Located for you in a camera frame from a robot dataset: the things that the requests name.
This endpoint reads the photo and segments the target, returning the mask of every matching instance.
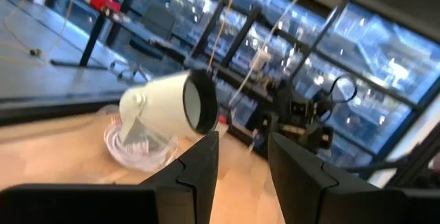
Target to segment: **wooden table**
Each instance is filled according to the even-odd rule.
[[[0,128],[0,188],[18,183],[138,184],[150,174],[117,164],[103,132],[109,116],[82,115]],[[179,141],[180,152],[192,146]],[[267,162],[226,135],[211,223],[284,223]]]

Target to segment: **floor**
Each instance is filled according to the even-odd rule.
[[[138,184],[151,176],[110,156],[102,139],[109,122],[109,116],[81,115],[0,128],[0,189],[20,183]],[[194,142],[180,139],[179,152]],[[269,165],[229,135],[219,144],[210,223],[284,223]]]
[[[0,20],[5,21],[0,23],[0,107],[35,104],[39,97],[53,103],[120,96],[129,85],[142,82],[140,77],[118,80],[116,72],[121,67],[115,71],[54,67],[15,49],[26,51],[26,45],[41,49],[46,58],[71,58],[79,62],[88,35],[68,22],[57,43],[63,17],[43,6],[21,3],[21,0],[0,0],[0,6]],[[92,58],[103,65],[115,59],[124,60],[101,44],[95,46]]]

